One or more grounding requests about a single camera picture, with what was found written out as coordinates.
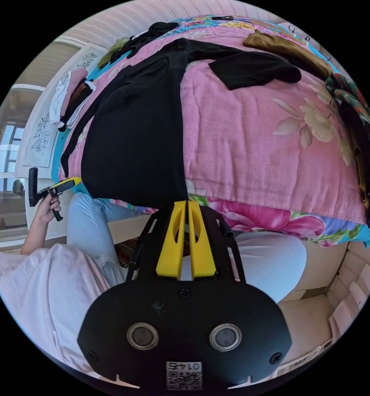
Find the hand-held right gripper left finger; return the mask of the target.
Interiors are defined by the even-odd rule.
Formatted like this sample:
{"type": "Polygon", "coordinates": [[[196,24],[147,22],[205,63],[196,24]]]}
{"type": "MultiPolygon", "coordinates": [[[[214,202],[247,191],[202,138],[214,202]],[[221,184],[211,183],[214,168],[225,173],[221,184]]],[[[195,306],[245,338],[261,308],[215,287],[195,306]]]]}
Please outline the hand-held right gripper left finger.
{"type": "Polygon", "coordinates": [[[178,201],[173,204],[169,211],[162,250],[156,266],[156,273],[160,277],[180,280],[186,210],[186,201],[178,201]]]}

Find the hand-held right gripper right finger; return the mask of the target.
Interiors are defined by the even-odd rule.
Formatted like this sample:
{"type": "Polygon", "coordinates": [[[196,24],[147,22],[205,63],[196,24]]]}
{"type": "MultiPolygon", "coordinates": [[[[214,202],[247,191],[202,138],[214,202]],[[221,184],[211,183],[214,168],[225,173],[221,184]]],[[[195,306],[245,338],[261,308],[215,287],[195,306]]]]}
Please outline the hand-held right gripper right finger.
{"type": "Polygon", "coordinates": [[[188,202],[190,261],[192,280],[216,277],[216,266],[208,238],[201,207],[195,201],[188,202]]]}

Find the person's left hand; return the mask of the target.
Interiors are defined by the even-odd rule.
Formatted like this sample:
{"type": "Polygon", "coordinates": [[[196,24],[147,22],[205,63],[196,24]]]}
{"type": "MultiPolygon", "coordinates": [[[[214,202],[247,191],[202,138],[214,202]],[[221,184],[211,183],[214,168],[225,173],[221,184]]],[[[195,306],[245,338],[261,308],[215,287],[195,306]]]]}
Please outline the person's left hand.
{"type": "Polygon", "coordinates": [[[60,214],[61,206],[59,197],[48,195],[38,205],[38,209],[33,219],[33,223],[48,225],[55,218],[55,213],[60,214]]]}

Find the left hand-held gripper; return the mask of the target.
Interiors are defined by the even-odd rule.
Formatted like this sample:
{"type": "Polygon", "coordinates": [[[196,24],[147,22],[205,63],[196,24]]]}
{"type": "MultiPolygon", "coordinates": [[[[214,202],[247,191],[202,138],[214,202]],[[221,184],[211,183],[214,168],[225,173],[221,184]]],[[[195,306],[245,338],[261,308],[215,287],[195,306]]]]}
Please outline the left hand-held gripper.
{"type": "MultiPolygon", "coordinates": [[[[71,177],[60,181],[58,184],[46,187],[45,189],[40,190],[36,193],[36,203],[39,203],[48,195],[50,195],[51,197],[59,196],[66,190],[69,190],[70,188],[80,184],[81,182],[82,179],[80,177],[71,177]]],[[[55,213],[55,219],[59,222],[63,219],[63,217],[60,214],[55,213]]]]}

